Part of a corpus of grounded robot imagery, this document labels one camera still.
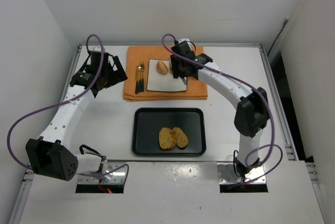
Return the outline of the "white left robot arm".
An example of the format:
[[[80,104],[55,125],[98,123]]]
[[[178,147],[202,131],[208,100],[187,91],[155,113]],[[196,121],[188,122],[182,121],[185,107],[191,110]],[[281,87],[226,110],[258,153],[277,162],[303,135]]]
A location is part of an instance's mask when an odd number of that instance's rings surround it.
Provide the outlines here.
[[[64,181],[77,174],[103,177],[107,159],[93,149],[73,154],[70,143],[84,111],[98,92],[127,79],[119,57],[90,51],[81,68],[72,76],[61,105],[38,139],[29,139],[26,152],[35,174]]]

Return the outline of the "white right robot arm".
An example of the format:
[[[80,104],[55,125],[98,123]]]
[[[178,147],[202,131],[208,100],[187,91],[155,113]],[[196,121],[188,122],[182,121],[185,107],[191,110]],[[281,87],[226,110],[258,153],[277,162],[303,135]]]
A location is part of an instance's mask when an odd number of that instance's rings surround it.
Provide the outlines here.
[[[171,50],[188,59],[170,56],[173,77],[188,80],[193,77],[206,83],[236,109],[234,126],[240,134],[239,150],[233,159],[235,172],[243,179],[260,164],[258,149],[260,137],[266,127],[269,115],[263,101],[255,91],[245,84],[221,75],[221,69],[208,55],[196,55],[191,43],[186,40],[174,42]]]

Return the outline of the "light bread roll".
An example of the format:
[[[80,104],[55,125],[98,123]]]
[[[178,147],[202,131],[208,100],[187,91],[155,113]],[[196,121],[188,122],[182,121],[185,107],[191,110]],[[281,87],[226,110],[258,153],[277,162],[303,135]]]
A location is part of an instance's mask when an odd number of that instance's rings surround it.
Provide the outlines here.
[[[156,64],[156,69],[157,69],[157,72],[161,75],[167,75],[168,72],[169,72],[169,68],[167,67],[167,65],[159,60]]]

